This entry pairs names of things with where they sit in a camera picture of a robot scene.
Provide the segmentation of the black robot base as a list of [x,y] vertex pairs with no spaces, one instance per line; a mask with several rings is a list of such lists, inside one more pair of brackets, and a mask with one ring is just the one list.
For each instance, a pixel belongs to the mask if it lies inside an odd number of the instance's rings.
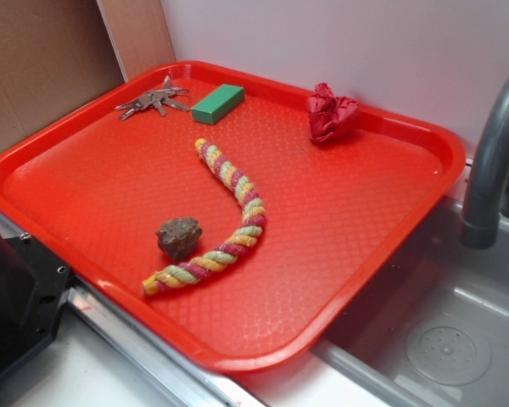
[[0,381],[56,338],[71,279],[36,238],[0,235]]

